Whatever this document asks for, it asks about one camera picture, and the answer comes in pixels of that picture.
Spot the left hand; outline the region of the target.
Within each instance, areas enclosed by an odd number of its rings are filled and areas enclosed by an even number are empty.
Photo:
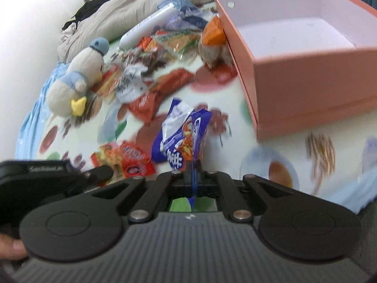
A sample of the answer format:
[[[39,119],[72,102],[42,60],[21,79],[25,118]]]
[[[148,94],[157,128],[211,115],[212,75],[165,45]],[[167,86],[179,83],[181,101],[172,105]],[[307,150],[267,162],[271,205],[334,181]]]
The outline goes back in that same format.
[[[16,240],[6,234],[0,234],[0,259],[19,261],[26,258],[28,253],[21,240]]]

